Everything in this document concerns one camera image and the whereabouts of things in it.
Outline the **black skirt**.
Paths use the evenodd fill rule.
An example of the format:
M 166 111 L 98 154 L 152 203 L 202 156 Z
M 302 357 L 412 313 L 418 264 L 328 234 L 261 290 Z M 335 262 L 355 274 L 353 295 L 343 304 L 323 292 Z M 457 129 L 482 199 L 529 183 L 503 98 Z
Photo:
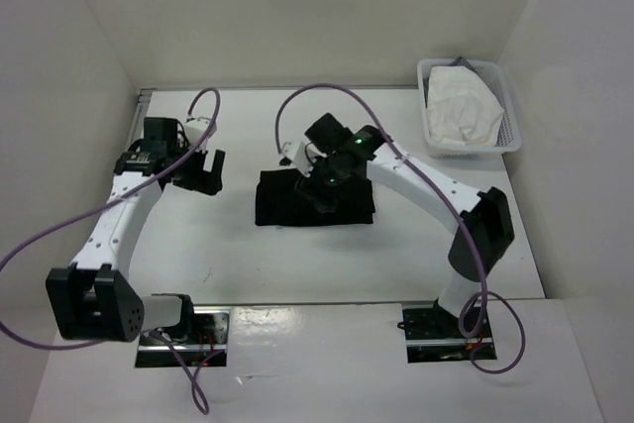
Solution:
M 256 188 L 255 224 L 259 227 L 331 227 L 372 224 L 375 213 L 372 184 L 352 177 L 339 187 L 334 212 L 320 213 L 295 190 L 301 174 L 295 169 L 263 170 Z

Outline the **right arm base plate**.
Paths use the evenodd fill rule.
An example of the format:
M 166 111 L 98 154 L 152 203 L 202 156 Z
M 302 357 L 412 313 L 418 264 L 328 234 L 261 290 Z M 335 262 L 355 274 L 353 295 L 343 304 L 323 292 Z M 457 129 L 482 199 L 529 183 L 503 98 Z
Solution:
M 465 338 L 457 318 L 440 309 L 435 302 L 424 302 L 404 305 L 396 327 L 403 332 L 410 364 L 468 361 L 473 350 L 476 350 L 477 361 L 497 359 L 487 317 L 475 337 Z

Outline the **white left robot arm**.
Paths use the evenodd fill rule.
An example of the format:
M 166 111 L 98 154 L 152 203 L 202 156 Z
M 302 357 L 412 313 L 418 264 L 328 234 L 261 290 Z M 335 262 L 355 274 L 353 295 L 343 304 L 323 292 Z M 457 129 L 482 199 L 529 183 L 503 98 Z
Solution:
M 66 268 L 54 268 L 46 290 L 61 336 L 67 340 L 132 342 L 159 329 L 182 344 L 196 334 L 191 298 L 182 293 L 140 296 L 129 283 L 134 250 L 165 187 L 213 196 L 222 189 L 225 152 L 204 167 L 208 119 L 149 117 L 143 135 L 117 159 L 107 210 Z

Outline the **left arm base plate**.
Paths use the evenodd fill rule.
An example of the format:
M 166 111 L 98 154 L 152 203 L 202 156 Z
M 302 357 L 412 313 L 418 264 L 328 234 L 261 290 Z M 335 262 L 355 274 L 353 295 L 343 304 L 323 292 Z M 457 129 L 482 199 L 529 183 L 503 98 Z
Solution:
M 176 353 L 190 369 L 199 366 L 223 368 L 227 365 L 230 313 L 228 310 L 194 311 L 187 324 L 157 328 L 159 338 L 149 332 L 141 335 L 137 347 L 137 369 L 167 369 L 179 367 L 179 362 L 165 343 L 171 343 Z

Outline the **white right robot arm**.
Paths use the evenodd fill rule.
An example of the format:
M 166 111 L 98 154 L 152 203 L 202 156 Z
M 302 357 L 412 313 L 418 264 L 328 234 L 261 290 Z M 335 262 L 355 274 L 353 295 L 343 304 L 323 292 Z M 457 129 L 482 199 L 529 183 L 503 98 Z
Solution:
M 300 177 L 297 192 L 320 213 L 335 212 L 355 178 L 382 185 L 436 218 L 454 238 L 451 277 L 435 302 L 434 325 L 446 337 L 474 328 L 468 312 L 487 296 L 486 279 L 514 240 L 508 199 L 496 187 L 479 190 L 408 154 L 381 129 L 357 132 L 327 113 L 302 142 L 280 148 Z

